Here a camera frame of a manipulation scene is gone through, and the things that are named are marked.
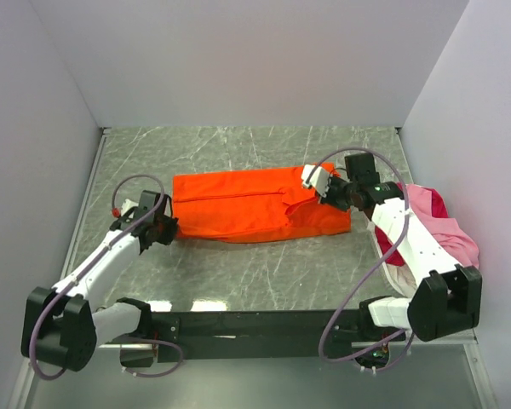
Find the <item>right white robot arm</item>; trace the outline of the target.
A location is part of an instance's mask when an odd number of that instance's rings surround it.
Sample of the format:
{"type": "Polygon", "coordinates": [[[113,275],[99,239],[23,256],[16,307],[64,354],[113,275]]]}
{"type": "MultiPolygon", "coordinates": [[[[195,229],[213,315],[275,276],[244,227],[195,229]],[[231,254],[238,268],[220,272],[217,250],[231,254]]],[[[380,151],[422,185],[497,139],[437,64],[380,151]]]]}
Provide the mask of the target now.
{"type": "Polygon", "coordinates": [[[382,181],[375,159],[368,150],[348,149],[346,178],[333,175],[321,163],[306,166],[301,176],[320,203],[363,211],[391,241],[414,278],[414,290],[402,297],[381,297],[360,306],[359,335],[375,340],[394,327],[413,331],[428,342],[475,328],[482,293],[479,270],[458,261],[438,243],[411,208],[406,185],[382,181]]]}

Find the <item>orange t shirt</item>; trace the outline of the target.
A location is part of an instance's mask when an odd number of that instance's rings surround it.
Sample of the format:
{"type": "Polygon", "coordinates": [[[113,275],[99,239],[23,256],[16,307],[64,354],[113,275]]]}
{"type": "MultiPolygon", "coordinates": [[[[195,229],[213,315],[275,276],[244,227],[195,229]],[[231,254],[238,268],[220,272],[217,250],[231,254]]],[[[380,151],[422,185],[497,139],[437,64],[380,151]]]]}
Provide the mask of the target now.
{"type": "Polygon", "coordinates": [[[320,204],[301,166],[176,175],[173,212],[183,239],[257,244],[351,231],[351,214],[320,204]]]}

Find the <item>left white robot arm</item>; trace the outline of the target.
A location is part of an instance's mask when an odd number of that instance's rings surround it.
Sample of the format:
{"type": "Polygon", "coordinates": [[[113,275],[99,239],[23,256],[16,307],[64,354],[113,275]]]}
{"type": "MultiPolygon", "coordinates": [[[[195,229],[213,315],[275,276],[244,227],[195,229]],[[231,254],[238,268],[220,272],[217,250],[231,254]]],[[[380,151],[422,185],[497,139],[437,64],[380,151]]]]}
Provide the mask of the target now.
{"type": "Polygon", "coordinates": [[[153,335],[148,302],[123,297],[101,306],[119,275],[153,244],[170,245],[178,231],[171,198],[143,191],[126,211],[113,209],[103,241],[72,273],[50,288],[35,288],[26,299],[21,354],[61,372],[82,370],[104,343],[127,336],[136,343],[153,335]]]}

